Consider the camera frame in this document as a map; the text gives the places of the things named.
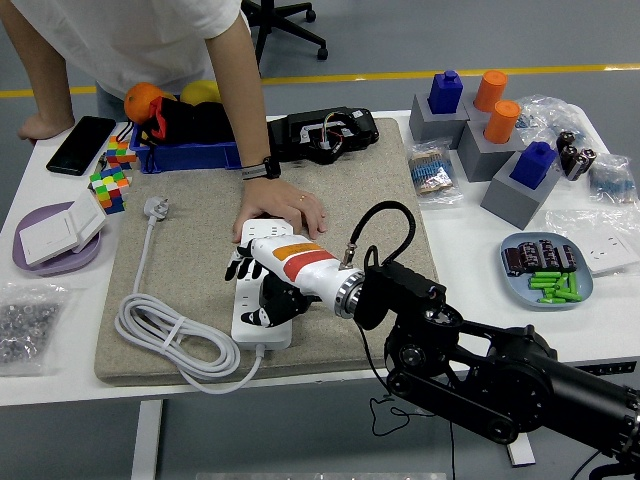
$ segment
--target robotic arm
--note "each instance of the robotic arm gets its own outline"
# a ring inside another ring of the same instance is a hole
[[[370,247],[364,270],[352,267],[357,236],[386,208],[407,216],[407,239],[382,263]],[[226,279],[236,273],[242,278],[250,261],[270,272],[262,307],[243,316],[256,325],[278,325],[322,301],[336,315],[371,330],[391,310],[397,316],[384,346],[391,393],[500,444],[545,426],[618,460],[594,470],[591,479],[630,473],[640,478],[638,392],[558,362],[556,351],[531,325],[502,329],[464,320],[446,303],[443,285],[395,261],[414,231],[406,207],[383,202],[360,222],[342,262],[299,235],[254,239],[238,247]],[[259,270],[254,267],[254,274]],[[487,355],[462,348],[460,334],[489,340]],[[464,378],[450,362],[469,367]]]

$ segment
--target yellow ball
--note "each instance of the yellow ball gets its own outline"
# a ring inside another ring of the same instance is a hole
[[[222,103],[218,84],[213,80],[196,80],[186,85],[180,94],[180,101],[190,105],[202,102]]]

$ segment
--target white t-shirt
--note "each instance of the white t-shirt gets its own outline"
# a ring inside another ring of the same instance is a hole
[[[180,93],[213,78],[204,39],[225,32],[241,0],[14,0],[69,63],[124,98],[138,82]]]

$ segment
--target black smartphone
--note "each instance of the black smartphone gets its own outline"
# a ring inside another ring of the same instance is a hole
[[[115,126],[110,118],[82,117],[47,163],[47,170],[83,175]]]

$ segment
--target white power cord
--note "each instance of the white power cord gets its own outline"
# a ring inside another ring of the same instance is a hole
[[[158,220],[164,220],[168,210],[167,200],[161,197],[150,198],[145,203],[144,212],[149,216],[149,223],[140,265],[133,293],[126,296],[120,303],[118,315],[115,318],[116,330],[131,343],[167,357],[178,367],[184,379],[201,392],[211,394],[233,392],[242,388],[254,377],[264,358],[265,345],[256,346],[256,360],[253,367],[240,382],[228,388],[211,388],[202,385],[197,380],[214,380],[236,371],[240,365],[238,345],[224,332],[180,315],[152,295],[138,293],[153,227]],[[212,362],[205,362],[185,352],[180,342],[188,335],[211,341],[220,352],[218,358]]]

